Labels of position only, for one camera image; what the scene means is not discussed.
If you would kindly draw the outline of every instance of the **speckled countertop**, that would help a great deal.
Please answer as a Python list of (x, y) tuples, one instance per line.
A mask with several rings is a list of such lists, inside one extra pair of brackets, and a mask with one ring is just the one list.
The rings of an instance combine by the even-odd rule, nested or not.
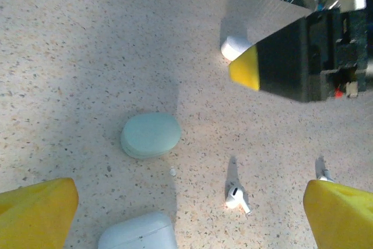
[[(277, 0), (0, 0), (0, 191), (72, 177), (66, 248), (162, 209), (181, 249), (315, 248), (302, 196), (323, 156), (335, 180), (373, 191), (373, 95), (299, 104), (231, 83), (221, 38), (256, 42), (303, 8)], [(174, 114), (178, 146), (136, 161), (126, 120)], [(172, 177), (170, 168), (177, 175)], [(224, 207), (226, 181), (248, 219)]]

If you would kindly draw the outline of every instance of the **granite surface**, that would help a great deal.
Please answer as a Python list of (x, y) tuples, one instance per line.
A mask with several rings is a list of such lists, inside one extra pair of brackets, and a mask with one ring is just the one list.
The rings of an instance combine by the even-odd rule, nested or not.
[[(0, 192), (72, 177), (65, 248), (114, 223), (171, 216), (180, 249), (315, 248), (302, 196), (323, 157), (373, 191), (373, 94), (300, 104), (233, 84), (219, 44), (256, 42), (308, 11), (277, 0), (0, 0)], [(129, 117), (174, 114), (169, 154), (121, 150)], [(174, 168), (175, 176), (170, 174)], [(224, 206), (238, 183), (253, 213)]]

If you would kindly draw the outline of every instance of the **wireless earbud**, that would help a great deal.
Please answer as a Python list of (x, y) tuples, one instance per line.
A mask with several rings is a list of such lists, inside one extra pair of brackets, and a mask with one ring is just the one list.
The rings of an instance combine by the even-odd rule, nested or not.
[(246, 215), (251, 214), (251, 209), (244, 200), (244, 192), (241, 188), (232, 187), (228, 192), (228, 197), (226, 200), (226, 205), (230, 209), (236, 208), (238, 205), (241, 205), (244, 209)]

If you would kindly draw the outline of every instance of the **small white fragment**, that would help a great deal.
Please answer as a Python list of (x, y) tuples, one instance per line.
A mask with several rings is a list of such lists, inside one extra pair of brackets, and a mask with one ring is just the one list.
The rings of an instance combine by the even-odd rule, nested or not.
[(171, 174), (171, 176), (176, 176), (176, 170), (175, 170), (175, 168), (171, 168), (170, 169), (170, 174)]

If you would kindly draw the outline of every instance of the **light blue puck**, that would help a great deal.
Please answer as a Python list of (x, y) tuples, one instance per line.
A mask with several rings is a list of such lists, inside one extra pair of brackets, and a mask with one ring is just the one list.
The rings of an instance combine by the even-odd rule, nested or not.
[(128, 120), (121, 134), (121, 145), (128, 156), (147, 159), (167, 153), (180, 137), (181, 127), (172, 115), (148, 113)]

